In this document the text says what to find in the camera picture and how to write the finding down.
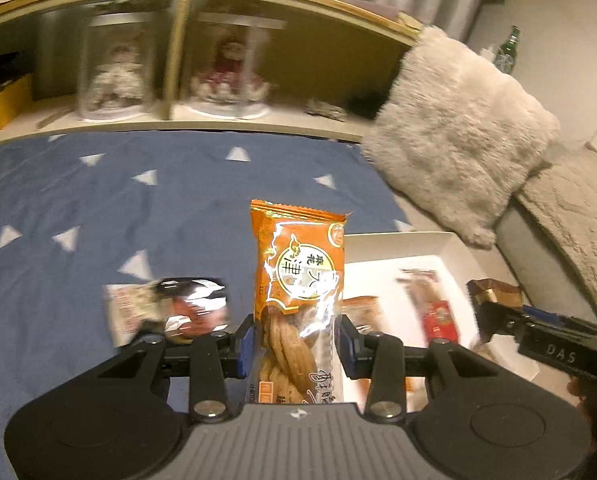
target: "figurine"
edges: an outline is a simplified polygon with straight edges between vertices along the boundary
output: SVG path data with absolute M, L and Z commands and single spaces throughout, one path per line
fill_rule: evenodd
M 246 44 L 235 36 L 219 42 L 212 68 L 192 77 L 192 93 L 203 101 L 234 104 L 241 100 L 241 76 L 245 61 Z M 244 92 L 248 102 L 262 102 L 270 91 L 270 84 L 261 76 L 252 74 Z
M 117 110 L 139 105 L 144 98 L 138 47 L 133 41 L 116 43 L 99 65 L 86 99 L 88 110 Z

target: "fluffy white pillow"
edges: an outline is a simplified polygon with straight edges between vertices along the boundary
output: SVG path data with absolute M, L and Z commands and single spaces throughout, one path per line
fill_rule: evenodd
M 429 27 L 403 57 L 363 150 L 388 184 L 466 242 L 490 247 L 511 194 L 559 129 L 514 78 Z

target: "green bottle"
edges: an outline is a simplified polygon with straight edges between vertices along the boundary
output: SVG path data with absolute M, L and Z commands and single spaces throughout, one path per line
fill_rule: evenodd
M 517 47 L 519 44 L 519 35 L 521 34 L 518 27 L 512 27 L 512 33 L 508 40 L 503 43 L 495 57 L 495 66 L 504 74 L 511 74 L 516 64 L 516 57 L 518 56 Z

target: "bed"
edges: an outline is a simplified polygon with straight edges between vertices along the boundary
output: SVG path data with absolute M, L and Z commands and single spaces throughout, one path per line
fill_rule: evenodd
M 0 480 L 18 407 L 111 357 L 109 283 L 216 276 L 232 328 L 252 310 L 253 198 L 352 212 L 347 233 L 408 230 L 355 145 L 234 132 L 72 133 L 0 146 Z M 230 402 L 245 386 L 229 384 Z M 186 411 L 186 381 L 168 399 Z

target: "yellow box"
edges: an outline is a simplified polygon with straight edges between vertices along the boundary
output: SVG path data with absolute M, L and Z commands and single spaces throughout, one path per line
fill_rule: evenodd
M 0 92 L 0 130 L 32 104 L 32 74 L 26 74 Z

